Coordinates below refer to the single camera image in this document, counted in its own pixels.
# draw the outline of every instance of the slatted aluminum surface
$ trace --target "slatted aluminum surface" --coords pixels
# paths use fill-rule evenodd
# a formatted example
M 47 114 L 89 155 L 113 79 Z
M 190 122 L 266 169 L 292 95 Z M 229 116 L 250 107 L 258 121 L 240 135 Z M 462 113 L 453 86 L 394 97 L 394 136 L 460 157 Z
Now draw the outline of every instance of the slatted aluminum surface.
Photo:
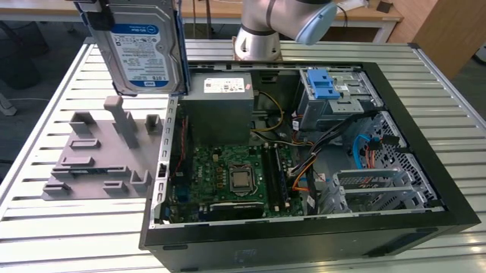
M 486 271 L 486 132 L 472 110 L 420 50 L 405 44 L 282 43 L 285 60 L 378 63 L 484 224 L 442 236 L 398 256 L 242 269 L 238 272 Z M 230 41 L 187 41 L 191 60 L 232 60 Z M 74 111 L 97 119 L 114 95 L 95 45 L 85 45 L 0 187 L 0 272 L 167 272 L 141 251 L 145 199 L 43 201 L 42 188 L 69 140 Z M 134 118 L 165 117 L 165 95 L 126 98 Z

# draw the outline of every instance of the white label sticker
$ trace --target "white label sticker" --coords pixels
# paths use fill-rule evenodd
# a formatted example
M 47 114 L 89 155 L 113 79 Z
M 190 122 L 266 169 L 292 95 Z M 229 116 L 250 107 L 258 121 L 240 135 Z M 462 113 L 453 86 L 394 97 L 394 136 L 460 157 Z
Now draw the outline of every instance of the white label sticker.
M 298 121 L 292 121 L 292 128 L 298 131 L 300 130 L 300 122 Z
M 350 91 L 350 89 L 348 88 L 348 85 L 337 85 L 336 90 L 337 91 Z
M 139 87 L 166 86 L 166 58 L 157 49 L 159 28 L 150 24 L 117 24 L 111 36 L 127 80 Z
M 245 92 L 244 78 L 207 78 L 205 80 L 205 93 L 241 92 Z
M 308 203 L 309 203 L 309 205 L 314 208 L 316 207 L 316 205 L 317 205 L 317 201 L 314 200 L 314 198 L 310 196 L 310 195 L 308 195 Z

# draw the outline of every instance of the orange wire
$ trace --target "orange wire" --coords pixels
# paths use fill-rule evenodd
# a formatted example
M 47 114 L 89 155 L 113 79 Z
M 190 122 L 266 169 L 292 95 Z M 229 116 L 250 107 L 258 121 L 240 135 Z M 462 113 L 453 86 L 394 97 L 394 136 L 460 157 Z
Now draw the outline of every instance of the orange wire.
M 314 160 L 310 162 L 310 164 L 306 166 L 306 168 L 302 170 L 300 176 L 297 177 L 297 179 L 294 181 L 294 185 L 292 186 L 292 189 L 294 191 L 309 191 L 308 188 L 298 188 L 297 185 L 300 183 L 300 179 L 301 179 L 302 175 L 305 175 L 305 172 L 308 171 L 308 169 L 310 168 L 310 166 L 314 164 L 316 161 L 317 161 L 317 158 L 314 158 Z

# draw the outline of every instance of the red wire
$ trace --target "red wire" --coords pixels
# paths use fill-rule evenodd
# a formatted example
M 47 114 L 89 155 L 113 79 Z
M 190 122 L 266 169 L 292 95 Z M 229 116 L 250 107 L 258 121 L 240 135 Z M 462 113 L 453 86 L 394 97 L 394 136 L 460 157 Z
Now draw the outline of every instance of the red wire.
M 186 119 L 182 120 L 182 132 L 181 132 L 181 159 L 178 162 L 178 166 L 175 167 L 174 173 L 170 176 L 170 179 L 174 178 L 175 174 L 178 173 L 178 170 L 181 168 L 181 165 L 183 163 L 183 158 L 186 157 L 186 149 L 185 149 L 185 131 L 186 131 Z

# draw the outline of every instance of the yellow wire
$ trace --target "yellow wire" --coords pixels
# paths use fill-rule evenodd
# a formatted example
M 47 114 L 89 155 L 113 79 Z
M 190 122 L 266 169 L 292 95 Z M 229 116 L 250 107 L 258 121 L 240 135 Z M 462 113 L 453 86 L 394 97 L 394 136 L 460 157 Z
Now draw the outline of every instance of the yellow wire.
M 268 132 L 268 131 L 272 131 L 274 130 L 276 128 L 278 128 L 284 122 L 284 110 L 282 110 L 282 107 L 280 105 L 280 103 L 277 102 L 277 100 L 273 98 L 272 95 L 269 95 L 269 93 L 261 91 L 261 93 L 264 93 L 269 98 L 270 100 L 276 103 L 277 107 L 280 108 L 281 110 L 281 120 L 280 120 L 280 123 L 277 123 L 276 126 L 270 127 L 270 128 L 262 128 L 262 129 L 252 129 L 253 132 Z

